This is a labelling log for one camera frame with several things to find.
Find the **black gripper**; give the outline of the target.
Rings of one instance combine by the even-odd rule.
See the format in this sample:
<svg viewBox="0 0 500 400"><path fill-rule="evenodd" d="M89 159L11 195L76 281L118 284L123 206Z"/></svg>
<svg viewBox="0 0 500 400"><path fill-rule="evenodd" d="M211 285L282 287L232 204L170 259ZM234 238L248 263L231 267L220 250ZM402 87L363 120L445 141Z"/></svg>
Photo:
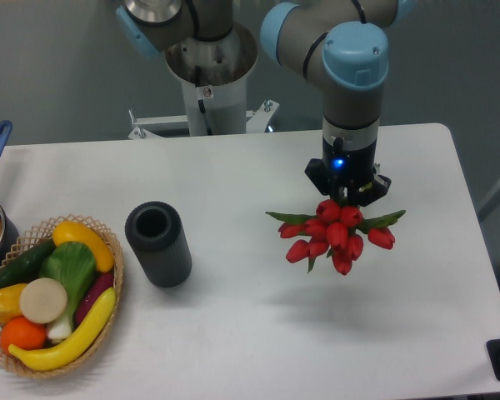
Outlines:
<svg viewBox="0 0 500 400"><path fill-rule="evenodd" d="M375 164L378 130L322 129L322 156L312 158L305 174L324 196L339 204L367 206L388 194L391 179Z"/></svg>

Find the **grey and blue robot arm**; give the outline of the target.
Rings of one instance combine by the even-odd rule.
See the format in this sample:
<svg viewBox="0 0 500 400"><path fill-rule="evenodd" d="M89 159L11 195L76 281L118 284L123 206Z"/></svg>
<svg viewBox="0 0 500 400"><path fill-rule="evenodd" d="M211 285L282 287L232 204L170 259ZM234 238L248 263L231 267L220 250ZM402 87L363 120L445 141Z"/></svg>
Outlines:
<svg viewBox="0 0 500 400"><path fill-rule="evenodd" d="M266 53L317 88L322 156L306 174L317 190L365 207L385 196L390 180L374 157L388 39L412 1L319 1L275 5L253 35L230 1L125 1L116 11L128 41L147 57L163 55L182 84L193 136L245 133L247 79Z"/></svg>

